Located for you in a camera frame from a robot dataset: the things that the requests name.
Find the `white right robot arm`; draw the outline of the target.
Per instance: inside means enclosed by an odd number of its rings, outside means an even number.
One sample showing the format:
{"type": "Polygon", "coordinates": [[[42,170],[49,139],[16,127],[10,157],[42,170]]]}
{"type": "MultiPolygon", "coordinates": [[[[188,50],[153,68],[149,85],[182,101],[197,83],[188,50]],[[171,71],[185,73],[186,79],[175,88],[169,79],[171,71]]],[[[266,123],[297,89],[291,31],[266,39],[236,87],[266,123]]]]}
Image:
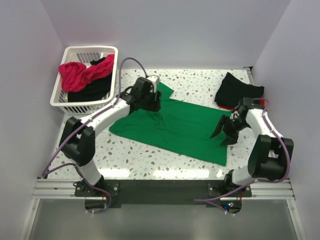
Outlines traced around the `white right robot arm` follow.
{"type": "Polygon", "coordinates": [[[238,142],[240,131],[250,128],[256,138],[245,167],[231,170],[222,182],[223,192],[235,196],[241,186],[254,182],[280,183],[287,179],[294,142],[280,134],[269,119],[267,107],[260,98],[245,97],[232,109],[232,115],[222,115],[211,135],[224,133],[222,146],[238,142]]]}

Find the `green t-shirt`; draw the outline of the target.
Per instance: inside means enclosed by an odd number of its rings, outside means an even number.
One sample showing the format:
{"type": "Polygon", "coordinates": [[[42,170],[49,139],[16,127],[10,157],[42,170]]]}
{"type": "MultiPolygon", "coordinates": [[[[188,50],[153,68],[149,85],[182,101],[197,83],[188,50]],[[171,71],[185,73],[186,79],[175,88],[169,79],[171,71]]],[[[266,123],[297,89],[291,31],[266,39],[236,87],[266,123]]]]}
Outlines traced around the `green t-shirt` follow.
{"type": "Polygon", "coordinates": [[[160,111],[139,109],[109,127],[119,137],[155,146],[197,160],[226,166],[227,146],[220,134],[211,137],[223,110],[179,101],[171,98],[173,89],[163,83],[160,111]]]}

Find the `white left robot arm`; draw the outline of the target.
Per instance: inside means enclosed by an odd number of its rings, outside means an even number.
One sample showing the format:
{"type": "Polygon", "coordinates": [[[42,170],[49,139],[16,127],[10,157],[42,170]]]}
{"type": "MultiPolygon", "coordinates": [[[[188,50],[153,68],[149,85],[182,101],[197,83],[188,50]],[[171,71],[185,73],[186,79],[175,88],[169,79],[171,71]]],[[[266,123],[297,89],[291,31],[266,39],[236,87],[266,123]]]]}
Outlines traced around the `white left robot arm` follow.
{"type": "Polygon", "coordinates": [[[99,196],[104,190],[103,176],[94,163],[96,137],[116,121],[140,109],[158,112],[161,109],[161,91],[157,90],[160,77],[139,77],[114,99],[96,112],[82,118],[70,117],[63,129],[59,148],[76,165],[86,180],[86,191],[99,196]]]}

